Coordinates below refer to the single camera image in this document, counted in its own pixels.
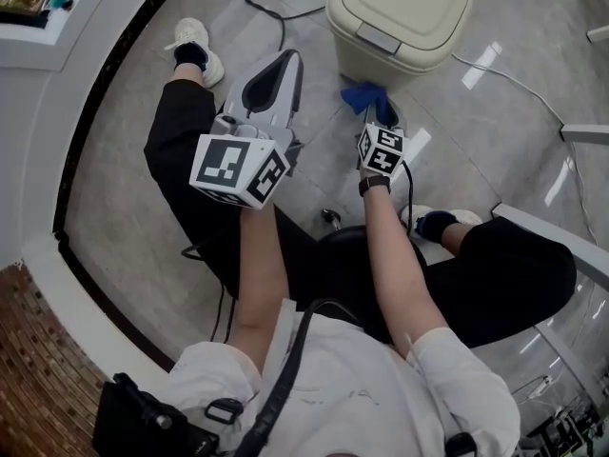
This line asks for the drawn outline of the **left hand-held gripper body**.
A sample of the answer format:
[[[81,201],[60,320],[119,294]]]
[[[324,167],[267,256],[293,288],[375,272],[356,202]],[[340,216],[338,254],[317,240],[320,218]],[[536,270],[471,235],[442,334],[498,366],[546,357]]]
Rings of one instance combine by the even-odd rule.
[[[214,201],[262,209],[303,147],[286,127],[219,114],[199,137],[189,184]]]

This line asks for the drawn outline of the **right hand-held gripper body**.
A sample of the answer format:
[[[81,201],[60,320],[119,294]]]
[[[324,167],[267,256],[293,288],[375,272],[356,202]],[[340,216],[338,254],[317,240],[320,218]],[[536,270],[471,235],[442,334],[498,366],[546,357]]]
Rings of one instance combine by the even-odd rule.
[[[391,178],[404,160],[408,143],[402,129],[365,123],[357,142],[361,166]]]

